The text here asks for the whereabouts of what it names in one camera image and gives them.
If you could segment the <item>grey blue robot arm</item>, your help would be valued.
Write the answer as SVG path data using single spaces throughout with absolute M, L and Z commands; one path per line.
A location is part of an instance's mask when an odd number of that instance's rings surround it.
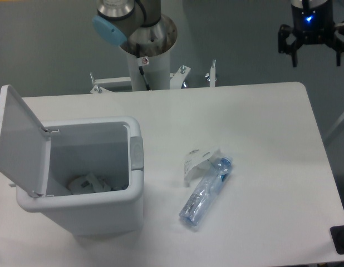
M 92 24 L 107 43 L 134 57 L 159 56 L 177 40 L 174 22 L 161 12 L 160 1 L 97 1 Z M 278 31 L 278 52 L 289 55 L 297 66 L 297 50 L 303 45 L 326 45 L 336 52 L 340 66 L 344 54 L 344 21 L 333 20 L 332 1 L 291 1 L 293 26 Z

